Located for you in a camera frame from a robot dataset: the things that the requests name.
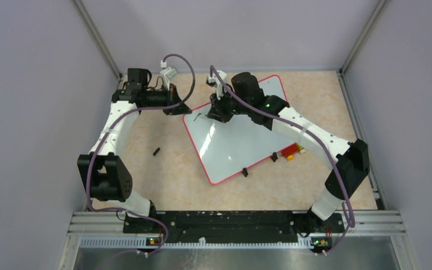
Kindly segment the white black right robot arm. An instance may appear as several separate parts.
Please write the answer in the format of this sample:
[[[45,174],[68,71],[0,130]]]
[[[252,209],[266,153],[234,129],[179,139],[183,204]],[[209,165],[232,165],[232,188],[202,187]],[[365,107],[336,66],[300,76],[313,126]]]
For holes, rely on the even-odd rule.
[[[283,98],[266,95],[257,78],[250,72],[239,73],[227,83],[225,73],[211,71],[207,85],[214,87],[210,96],[208,118],[221,123],[235,115],[246,115],[256,125],[285,136],[313,152],[331,170],[320,197],[308,210],[311,230],[322,232],[330,225],[330,217],[342,207],[346,218],[353,221],[349,199],[370,172],[368,145],[357,139],[350,142],[317,126],[298,113]]]

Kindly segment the black marker cap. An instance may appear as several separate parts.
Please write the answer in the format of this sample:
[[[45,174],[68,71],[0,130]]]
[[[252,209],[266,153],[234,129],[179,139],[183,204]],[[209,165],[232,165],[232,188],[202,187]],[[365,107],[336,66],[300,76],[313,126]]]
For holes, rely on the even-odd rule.
[[[160,151],[160,148],[158,147],[153,153],[152,153],[152,155],[153,156],[156,156],[158,153],[159,153],[159,151]]]

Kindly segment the pink framed whiteboard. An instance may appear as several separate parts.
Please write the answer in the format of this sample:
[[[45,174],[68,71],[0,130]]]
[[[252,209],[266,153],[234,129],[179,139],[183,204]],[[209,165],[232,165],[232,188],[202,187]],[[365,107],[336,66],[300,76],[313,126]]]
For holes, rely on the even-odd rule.
[[[270,158],[294,144],[289,138],[254,124],[246,115],[235,115],[228,123],[206,117],[210,103],[193,109],[182,118],[184,127],[205,175],[217,185],[237,174],[243,168]]]

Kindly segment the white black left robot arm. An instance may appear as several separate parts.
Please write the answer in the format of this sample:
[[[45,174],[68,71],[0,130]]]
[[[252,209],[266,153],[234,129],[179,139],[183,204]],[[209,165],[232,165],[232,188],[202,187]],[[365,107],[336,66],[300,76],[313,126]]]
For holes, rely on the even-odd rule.
[[[163,68],[160,72],[162,85],[160,89],[154,89],[149,87],[149,70],[128,69],[125,86],[117,89],[111,97],[109,116],[97,142],[77,161],[89,198],[109,201],[129,210],[132,216],[137,217],[137,226],[147,233],[156,229],[158,218],[150,212],[151,201],[133,190],[132,176],[121,155],[141,108],[162,110],[165,115],[191,113],[179,97],[177,87],[170,81],[177,73],[174,67]]]

